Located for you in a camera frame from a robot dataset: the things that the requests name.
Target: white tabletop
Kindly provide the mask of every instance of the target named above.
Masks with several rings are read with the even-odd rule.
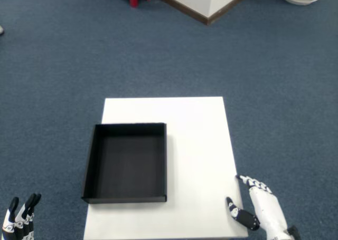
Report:
[[[90,204],[85,240],[247,237],[222,97],[106,99],[102,123],[167,123],[167,202]]]

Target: black fingertip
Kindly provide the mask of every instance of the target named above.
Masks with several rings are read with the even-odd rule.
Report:
[[[19,198],[18,197],[14,197],[11,201],[10,207],[8,208],[8,210],[10,212],[13,212],[16,210],[17,206],[19,204]]]
[[[41,194],[37,194],[31,207],[35,207],[39,203],[40,199],[41,199]]]
[[[36,194],[31,194],[28,200],[25,202],[25,207],[28,209],[34,202]]]
[[[232,199],[230,197],[227,197],[227,203],[228,203],[228,205],[229,205],[229,203],[233,203]]]

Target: blue carpet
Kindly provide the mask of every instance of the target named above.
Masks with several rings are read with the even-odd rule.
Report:
[[[238,172],[271,187],[303,239],[338,239],[337,0],[244,0],[211,26],[159,0],[0,0],[0,24],[0,212],[41,192],[36,239],[83,237],[104,98],[210,95]]]

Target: white robotic hand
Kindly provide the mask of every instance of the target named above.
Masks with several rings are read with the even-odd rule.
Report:
[[[267,240],[301,239],[296,227],[287,228],[278,199],[272,194],[269,187],[250,177],[236,177],[248,186],[256,215],[238,208],[231,198],[227,197],[232,218],[253,231],[258,230],[259,227],[263,228],[267,233]]]

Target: robotic finger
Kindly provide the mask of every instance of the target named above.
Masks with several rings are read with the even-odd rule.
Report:
[[[228,208],[231,214],[231,217],[238,221],[243,226],[247,227],[252,231],[256,231],[259,229],[260,222],[258,218],[249,213],[244,209],[238,208],[233,202],[232,199],[227,197]]]

